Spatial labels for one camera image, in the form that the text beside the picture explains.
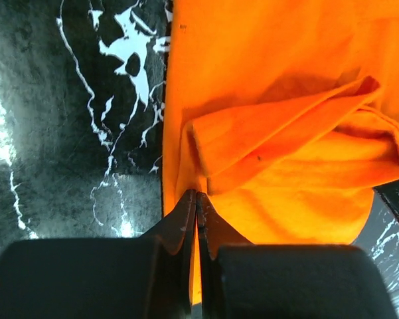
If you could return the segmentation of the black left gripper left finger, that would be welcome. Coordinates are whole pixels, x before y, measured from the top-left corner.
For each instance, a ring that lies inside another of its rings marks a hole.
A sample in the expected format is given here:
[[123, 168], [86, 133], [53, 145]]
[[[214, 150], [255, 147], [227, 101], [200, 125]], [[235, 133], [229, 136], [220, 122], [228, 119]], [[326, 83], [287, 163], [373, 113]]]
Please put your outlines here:
[[197, 193], [137, 238], [36, 239], [0, 254], [0, 318], [190, 318]]

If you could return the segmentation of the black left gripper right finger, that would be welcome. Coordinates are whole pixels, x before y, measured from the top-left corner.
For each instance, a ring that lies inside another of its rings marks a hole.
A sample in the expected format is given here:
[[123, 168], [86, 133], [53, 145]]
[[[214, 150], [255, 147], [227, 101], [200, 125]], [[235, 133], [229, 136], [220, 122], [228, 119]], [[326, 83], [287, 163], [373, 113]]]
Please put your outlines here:
[[255, 245], [197, 195], [205, 318], [395, 318], [380, 272], [351, 245]]

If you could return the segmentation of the orange t shirt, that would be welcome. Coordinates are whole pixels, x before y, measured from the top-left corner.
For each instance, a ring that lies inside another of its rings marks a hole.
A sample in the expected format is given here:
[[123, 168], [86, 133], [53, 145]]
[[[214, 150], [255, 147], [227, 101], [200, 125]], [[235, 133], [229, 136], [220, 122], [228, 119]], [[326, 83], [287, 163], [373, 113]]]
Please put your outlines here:
[[399, 180], [399, 1], [175, 1], [163, 212], [255, 244], [350, 244]]

